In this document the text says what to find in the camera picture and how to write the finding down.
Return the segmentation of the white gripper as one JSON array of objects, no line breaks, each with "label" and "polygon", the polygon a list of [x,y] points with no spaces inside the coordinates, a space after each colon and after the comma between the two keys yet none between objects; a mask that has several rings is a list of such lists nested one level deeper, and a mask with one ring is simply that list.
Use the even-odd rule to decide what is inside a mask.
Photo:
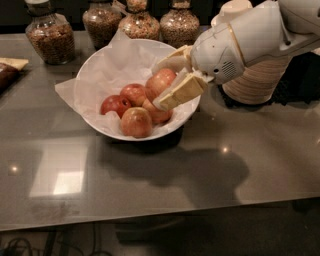
[{"label": "white gripper", "polygon": [[152,101],[153,105],[163,111],[172,110],[200,96],[208,87],[208,80],[224,84],[241,76],[245,60],[240,39],[245,30],[243,22],[218,24],[200,34],[192,49],[184,45],[160,60],[152,68],[153,74],[168,68],[178,75]]}]

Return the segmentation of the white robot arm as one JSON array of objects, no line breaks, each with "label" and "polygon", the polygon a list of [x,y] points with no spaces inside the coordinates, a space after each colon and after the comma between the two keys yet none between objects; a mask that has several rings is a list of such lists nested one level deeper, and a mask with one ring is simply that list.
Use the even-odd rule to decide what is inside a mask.
[{"label": "white robot arm", "polygon": [[225,84],[257,63],[294,57],[319,47],[320,0],[265,1],[217,24],[158,62],[153,70],[177,73],[169,88],[152,99],[171,110],[200,96],[207,85]]}]

